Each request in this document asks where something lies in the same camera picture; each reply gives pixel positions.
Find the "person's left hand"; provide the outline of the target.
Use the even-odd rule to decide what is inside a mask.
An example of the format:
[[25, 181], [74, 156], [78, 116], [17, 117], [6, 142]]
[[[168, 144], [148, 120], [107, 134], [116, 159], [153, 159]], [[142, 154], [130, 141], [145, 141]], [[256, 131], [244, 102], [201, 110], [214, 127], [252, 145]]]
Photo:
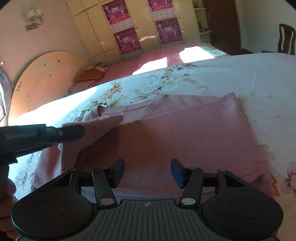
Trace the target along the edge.
[[17, 240], [20, 235], [11, 221], [11, 211], [17, 202], [16, 186], [8, 173], [9, 166], [1, 166], [1, 240]]

